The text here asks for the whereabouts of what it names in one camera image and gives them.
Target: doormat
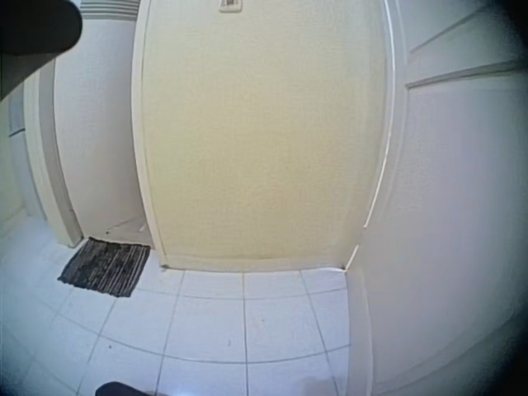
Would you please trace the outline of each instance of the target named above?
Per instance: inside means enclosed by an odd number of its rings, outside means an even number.
[[[115,297],[130,297],[149,254],[149,246],[89,238],[63,269],[59,281]]]

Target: white tile floor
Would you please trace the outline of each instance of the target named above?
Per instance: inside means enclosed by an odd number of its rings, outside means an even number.
[[[129,299],[57,281],[74,250],[28,220],[0,240],[2,386],[93,396],[120,381],[167,396],[341,396],[347,284],[334,270],[162,271]]]

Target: vent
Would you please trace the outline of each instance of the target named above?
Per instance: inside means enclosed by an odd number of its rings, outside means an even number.
[[[220,0],[220,12],[241,12],[242,0]]]
[[[82,0],[80,7],[83,19],[122,21],[135,21],[138,9],[139,0]]]

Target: baseboard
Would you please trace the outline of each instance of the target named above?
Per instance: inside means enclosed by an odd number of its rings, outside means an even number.
[[[353,396],[370,396],[374,378],[372,331],[365,277],[360,266],[353,266],[346,274],[348,306],[350,310],[350,362],[348,390]]]
[[[307,270],[321,267],[341,267],[335,257],[317,256],[301,258],[226,259],[180,255],[160,255],[163,266],[178,270],[221,272],[266,272]]]

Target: black object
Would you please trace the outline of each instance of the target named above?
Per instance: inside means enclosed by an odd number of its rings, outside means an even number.
[[[108,384],[101,385],[96,390],[96,396],[148,396],[143,392],[138,391],[130,387],[129,385],[122,384],[121,382],[109,382]]]
[[[59,281],[115,297],[130,297],[149,254],[149,246],[89,238],[64,268]]]
[[[3,99],[30,74],[77,44],[81,13],[68,0],[0,0]]]

